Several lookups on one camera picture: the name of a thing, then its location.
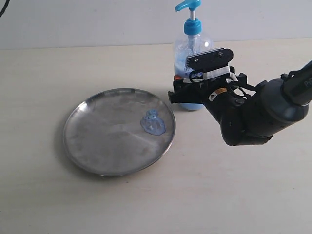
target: white table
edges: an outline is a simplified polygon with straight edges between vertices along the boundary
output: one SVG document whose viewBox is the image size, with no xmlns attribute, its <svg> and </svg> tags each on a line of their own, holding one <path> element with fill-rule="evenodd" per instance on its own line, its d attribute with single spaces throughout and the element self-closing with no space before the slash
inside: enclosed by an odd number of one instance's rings
<svg viewBox="0 0 312 234">
<path fill-rule="evenodd" d="M 312 59 L 312 39 L 217 46 L 252 85 Z M 176 135 L 153 166 L 107 179 L 66 159 L 81 101 L 134 87 L 168 102 L 172 81 L 171 45 L 0 51 L 0 234 L 312 233 L 312 113 L 264 146 L 229 147 L 207 110 L 173 105 Z"/>
</svg>

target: white wall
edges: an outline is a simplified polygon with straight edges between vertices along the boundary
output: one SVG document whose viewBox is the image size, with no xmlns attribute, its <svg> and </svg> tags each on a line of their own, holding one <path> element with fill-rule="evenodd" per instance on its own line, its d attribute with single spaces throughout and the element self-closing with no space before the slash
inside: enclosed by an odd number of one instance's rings
<svg viewBox="0 0 312 234">
<path fill-rule="evenodd" d="M 189 16 L 178 3 L 11 0 L 0 49 L 171 43 Z M 215 41 L 312 37 L 312 0 L 202 0 L 197 16 Z"/>
</svg>

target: soap dispenser bottle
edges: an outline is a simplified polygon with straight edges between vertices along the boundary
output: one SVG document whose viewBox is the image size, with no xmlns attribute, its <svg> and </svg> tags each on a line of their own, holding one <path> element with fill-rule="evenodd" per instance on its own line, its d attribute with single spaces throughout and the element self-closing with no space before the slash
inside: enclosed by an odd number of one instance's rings
<svg viewBox="0 0 312 234">
<path fill-rule="evenodd" d="M 189 78 L 191 68 L 185 66 L 186 57 L 199 52 L 212 49 L 213 41 L 202 32 L 201 22 L 196 18 L 195 10 L 201 5 L 200 0 L 185 0 L 175 7 L 175 11 L 189 8 L 190 18 L 184 23 L 184 32 L 174 42 L 175 77 Z M 203 104 L 181 103 L 183 109 L 195 111 L 203 107 Z"/>
</svg>

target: wire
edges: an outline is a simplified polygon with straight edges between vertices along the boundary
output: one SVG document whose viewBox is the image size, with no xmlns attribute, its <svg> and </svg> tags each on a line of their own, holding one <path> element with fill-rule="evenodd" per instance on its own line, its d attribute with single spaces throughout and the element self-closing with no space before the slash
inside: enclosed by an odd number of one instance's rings
<svg viewBox="0 0 312 234">
<path fill-rule="evenodd" d="M 3 13 L 5 12 L 6 8 L 8 7 L 9 2 L 10 2 L 10 0 L 6 0 L 6 2 L 5 2 L 5 4 L 4 4 L 2 10 L 0 11 L 0 18 L 1 18 L 1 16 L 3 15 Z"/>
</svg>

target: sticker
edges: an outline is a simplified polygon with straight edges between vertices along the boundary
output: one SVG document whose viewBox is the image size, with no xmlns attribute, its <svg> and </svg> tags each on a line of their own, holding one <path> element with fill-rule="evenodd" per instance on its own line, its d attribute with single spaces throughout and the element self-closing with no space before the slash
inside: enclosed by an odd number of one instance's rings
<svg viewBox="0 0 312 234">
<path fill-rule="evenodd" d="M 209 97 L 208 97 L 209 101 L 213 101 L 216 98 L 216 96 L 218 96 L 219 94 L 222 94 L 222 93 L 224 93 L 226 91 L 227 91 L 226 88 L 219 88 L 219 89 L 215 90 L 214 92 L 212 92 L 209 95 Z"/>
<path fill-rule="evenodd" d="M 164 121 L 158 117 L 156 110 L 149 110 L 146 112 L 146 116 L 141 119 L 142 128 L 152 135 L 159 136 L 166 132 Z"/>
</svg>

